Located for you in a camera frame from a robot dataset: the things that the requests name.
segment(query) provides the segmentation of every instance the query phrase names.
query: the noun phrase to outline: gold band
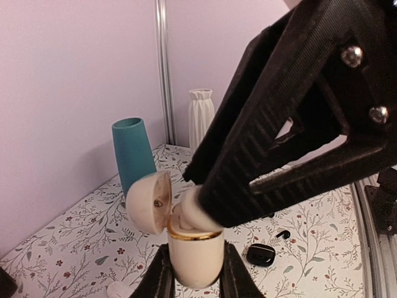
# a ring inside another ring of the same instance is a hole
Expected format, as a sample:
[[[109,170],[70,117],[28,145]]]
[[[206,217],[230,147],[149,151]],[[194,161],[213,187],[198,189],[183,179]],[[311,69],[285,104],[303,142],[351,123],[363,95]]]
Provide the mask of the gold band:
[[[171,227],[171,219],[168,220],[167,229],[168,229],[168,234],[169,234],[173,239],[178,239],[178,240],[183,240],[183,241],[208,240],[208,239],[215,238],[215,237],[221,235],[221,233],[222,233],[222,231],[220,231],[220,232],[213,232],[213,233],[208,234],[208,235],[196,236],[196,237],[179,235],[179,234],[177,234],[177,233],[172,229],[172,227]]]

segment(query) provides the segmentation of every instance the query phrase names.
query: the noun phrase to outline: ribbed white vase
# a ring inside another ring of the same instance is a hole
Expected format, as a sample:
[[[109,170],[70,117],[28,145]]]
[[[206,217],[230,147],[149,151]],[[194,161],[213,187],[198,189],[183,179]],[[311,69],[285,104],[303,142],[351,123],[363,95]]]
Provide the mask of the ribbed white vase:
[[[215,116],[211,94],[211,89],[189,91],[191,98],[189,104],[189,147],[192,154],[203,140]]]

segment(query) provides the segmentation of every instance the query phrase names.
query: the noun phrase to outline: silver screw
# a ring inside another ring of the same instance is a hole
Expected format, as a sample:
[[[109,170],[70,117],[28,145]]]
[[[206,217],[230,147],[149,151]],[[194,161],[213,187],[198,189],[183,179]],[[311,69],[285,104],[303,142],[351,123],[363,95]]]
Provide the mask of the silver screw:
[[[364,59],[364,52],[356,45],[345,48],[341,53],[342,61],[351,68],[358,67]]]
[[[389,111],[383,106],[372,107],[370,109],[370,118],[376,124],[386,124],[389,119]]]

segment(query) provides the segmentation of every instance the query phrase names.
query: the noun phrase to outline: teal vase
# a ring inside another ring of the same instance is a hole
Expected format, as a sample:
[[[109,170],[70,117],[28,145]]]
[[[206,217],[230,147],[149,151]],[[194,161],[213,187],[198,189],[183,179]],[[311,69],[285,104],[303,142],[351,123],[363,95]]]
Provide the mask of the teal vase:
[[[145,124],[141,118],[128,118],[112,125],[117,168],[124,196],[131,185],[156,172]]]

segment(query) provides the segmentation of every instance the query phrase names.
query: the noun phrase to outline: floral tablecloth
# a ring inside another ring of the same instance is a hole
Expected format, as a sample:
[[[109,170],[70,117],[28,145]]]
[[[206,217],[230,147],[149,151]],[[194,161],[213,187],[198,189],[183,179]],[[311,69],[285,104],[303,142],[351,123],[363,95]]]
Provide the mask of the floral tablecloth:
[[[192,184],[182,179],[190,151],[163,145],[153,151],[158,170],[170,171],[174,203]],[[276,238],[289,230],[288,240]],[[253,243],[276,249],[268,268],[246,266],[267,298],[363,297],[360,242],[350,187],[327,192],[276,213],[230,228],[226,239],[243,259]],[[105,183],[69,211],[12,250],[1,261],[18,283],[15,297],[107,297],[106,286],[123,281],[135,288],[160,236],[136,230],[125,211],[118,177]],[[191,290],[177,283],[176,297],[218,297],[218,284]]]

